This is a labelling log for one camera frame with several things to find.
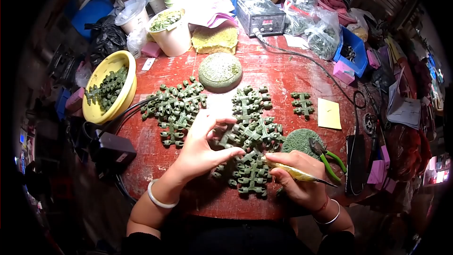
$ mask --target power adapter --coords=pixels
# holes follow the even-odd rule
[[[97,138],[90,142],[88,149],[99,179],[109,179],[123,173],[137,152],[129,139],[107,132],[99,138],[101,132],[95,131]]]

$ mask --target woman's right hand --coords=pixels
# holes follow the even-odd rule
[[[290,153],[267,153],[266,158],[273,162],[295,167],[319,179],[324,179],[325,177],[325,167],[321,161],[296,150]],[[291,200],[309,211],[315,212],[325,206],[328,200],[325,184],[319,182],[296,182],[289,173],[277,167],[273,168],[270,174],[274,175],[280,182]]]

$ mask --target red string bracelet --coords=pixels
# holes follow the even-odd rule
[[[319,209],[314,211],[312,214],[316,214],[316,213],[319,213],[320,211],[324,210],[327,207],[329,200],[330,200],[330,198],[329,198],[329,196],[327,196],[327,193],[326,193],[326,202],[324,203],[324,205],[322,207],[320,207]]]

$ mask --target silver bangle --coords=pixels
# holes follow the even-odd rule
[[[317,221],[317,220],[313,217],[313,219],[314,219],[314,221],[315,221],[316,223],[318,223],[318,224],[320,224],[320,225],[328,225],[328,224],[333,223],[333,222],[338,218],[338,216],[340,215],[340,211],[341,211],[340,203],[338,203],[337,200],[333,200],[333,199],[331,199],[331,200],[332,200],[332,201],[335,201],[335,202],[337,203],[337,205],[338,205],[338,213],[337,213],[337,215],[335,216],[335,218],[333,218],[333,220],[331,220],[331,221],[329,221],[329,222],[326,222],[326,223],[319,222],[319,221]]]
[[[178,203],[179,203],[179,199],[178,201],[176,201],[176,203],[173,203],[173,204],[163,204],[161,202],[159,202],[156,198],[154,198],[154,195],[153,193],[151,192],[151,186],[159,179],[154,179],[150,182],[150,184],[148,184],[148,196],[150,196],[150,199],[151,201],[153,201],[153,203],[155,203],[157,206],[161,207],[161,208],[164,208],[164,209],[171,209],[171,208],[174,208]]]

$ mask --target white label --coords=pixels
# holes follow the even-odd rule
[[[124,160],[124,158],[127,157],[127,154],[126,153],[123,153],[117,160],[116,162],[122,162]]]
[[[153,65],[154,60],[156,60],[156,58],[148,58],[148,59],[145,61],[142,70],[148,71],[148,70],[151,68],[151,66]]]

